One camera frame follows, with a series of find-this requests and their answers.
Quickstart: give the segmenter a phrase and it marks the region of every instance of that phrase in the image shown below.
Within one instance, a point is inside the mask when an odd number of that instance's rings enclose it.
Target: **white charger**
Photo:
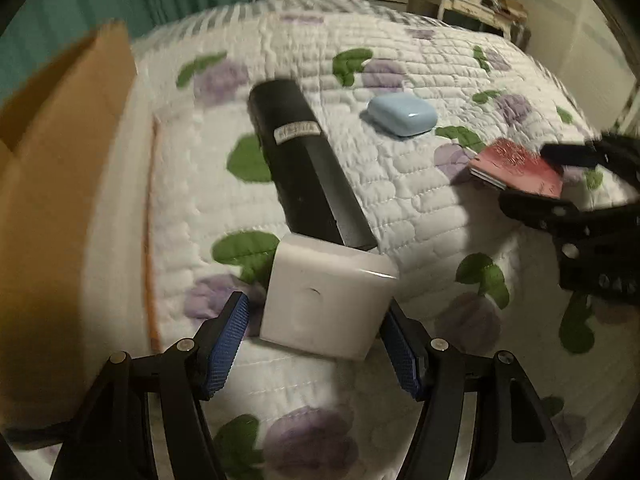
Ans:
[[[386,255],[287,234],[273,261],[260,338],[363,360],[397,284]]]

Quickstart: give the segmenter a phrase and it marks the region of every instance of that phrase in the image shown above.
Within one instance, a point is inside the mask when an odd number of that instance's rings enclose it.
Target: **light blue case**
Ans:
[[[431,130],[438,122],[435,108],[424,99],[405,92],[374,97],[369,115],[398,137],[412,137]]]

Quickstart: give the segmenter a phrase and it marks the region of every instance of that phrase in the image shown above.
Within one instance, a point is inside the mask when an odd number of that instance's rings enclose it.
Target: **metal screw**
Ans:
[[[175,347],[180,352],[188,352],[194,346],[196,346],[196,343],[194,343],[193,339],[185,338],[185,339],[180,339],[180,341],[178,341],[178,344]]]
[[[122,351],[114,352],[113,354],[110,355],[109,361],[111,361],[115,365],[119,365],[126,358],[127,358],[127,355],[124,352]]]
[[[515,357],[511,352],[507,352],[506,350],[500,350],[498,352],[498,361],[503,364],[510,365],[515,361]]]
[[[449,343],[444,341],[444,339],[440,339],[437,337],[436,339],[431,340],[431,348],[434,350],[439,350],[440,352],[444,352],[447,348],[449,348]]]
[[[598,277],[598,285],[600,285],[602,288],[609,288],[609,277],[606,274],[601,274]]]
[[[564,254],[564,256],[566,256],[567,258],[575,260],[578,256],[580,256],[580,251],[573,244],[564,244],[562,246],[562,254]]]

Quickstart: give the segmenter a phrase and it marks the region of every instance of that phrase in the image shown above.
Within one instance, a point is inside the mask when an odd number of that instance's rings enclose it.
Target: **red booklet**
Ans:
[[[559,198],[562,177],[537,153],[509,139],[497,139],[469,161],[469,171],[500,189]]]

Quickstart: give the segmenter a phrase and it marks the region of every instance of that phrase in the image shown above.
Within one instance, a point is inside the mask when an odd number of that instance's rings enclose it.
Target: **bed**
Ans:
[[[638,394],[638,314],[561,290],[550,238],[505,218],[496,192],[465,170],[499,137],[535,150],[596,136],[555,76],[498,36],[363,0],[220,7],[158,28],[133,51],[159,125],[147,269],[156,350],[193,335],[232,290],[259,317],[256,278],[289,230],[246,99],[257,82],[293,77],[378,249],[401,271],[404,312],[463,351],[514,352],[572,473],[590,470]],[[367,102],[390,91],[427,99],[436,130],[399,140],[377,129]],[[631,196],[603,169],[568,180],[584,208]],[[345,362],[261,342],[256,327],[204,404],[228,475],[395,479],[420,405],[398,386],[382,343]],[[154,427],[160,442],[157,415]]]

